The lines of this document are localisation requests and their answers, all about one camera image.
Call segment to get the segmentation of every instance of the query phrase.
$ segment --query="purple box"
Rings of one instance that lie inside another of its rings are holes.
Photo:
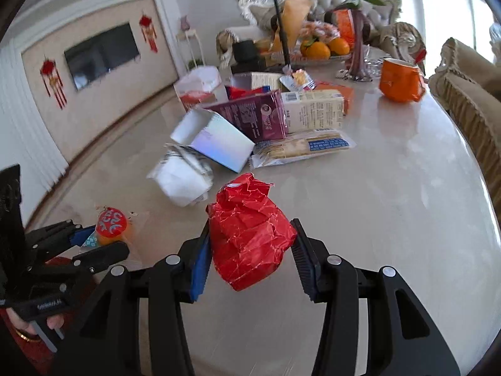
[[[242,97],[227,103],[205,105],[219,113],[254,143],[284,139],[289,133],[281,92]]]

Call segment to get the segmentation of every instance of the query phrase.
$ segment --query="red hanging lantern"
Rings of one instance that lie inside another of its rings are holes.
[[[144,15],[139,20],[139,25],[141,26],[141,31],[143,31],[144,42],[148,41],[150,44],[150,48],[153,52],[158,52],[156,46],[156,32],[155,27],[153,26],[153,21],[147,15]]]
[[[47,86],[47,81],[49,82],[49,86],[51,87],[52,92],[56,100],[58,101],[59,108],[62,110],[66,106],[68,101],[66,100],[66,96],[63,92],[63,81],[59,76],[59,72],[56,67],[56,61],[46,59],[44,64],[42,65],[42,68],[40,69],[40,76],[42,76],[42,79],[44,81],[44,86],[47,94],[49,95],[49,97],[51,97],[51,92],[49,91],[49,87]]]

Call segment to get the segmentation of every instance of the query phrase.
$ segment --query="gold bracelet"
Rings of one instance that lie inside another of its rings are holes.
[[[17,328],[14,328],[14,331],[16,331],[16,334],[18,334],[22,339],[24,339],[26,342],[40,342],[41,339],[37,335],[33,335],[35,339],[27,337],[24,333],[19,331]]]

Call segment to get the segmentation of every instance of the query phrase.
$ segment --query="television screen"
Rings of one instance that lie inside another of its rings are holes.
[[[139,56],[130,24],[123,24],[64,52],[77,90]]]

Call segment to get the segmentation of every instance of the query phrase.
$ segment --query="white side table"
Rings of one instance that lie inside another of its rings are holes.
[[[186,41],[187,45],[189,47],[189,51],[191,53],[191,59],[193,59],[193,63],[195,64],[195,67],[199,67],[199,65],[196,63],[196,60],[199,59],[195,56],[195,52],[193,49],[192,41],[196,41],[196,44],[199,47],[200,55],[202,57],[202,63],[205,65],[205,57],[204,57],[204,51],[202,50],[202,44],[200,42],[199,35],[196,33],[196,29],[189,29],[186,32],[180,32],[176,36],[177,42],[180,43],[182,41]],[[186,70],[189,71],[189,61],[186,62],[184,60],[184,55],[181,50],[181,56],[183,57],[184,65],[186,66]]]

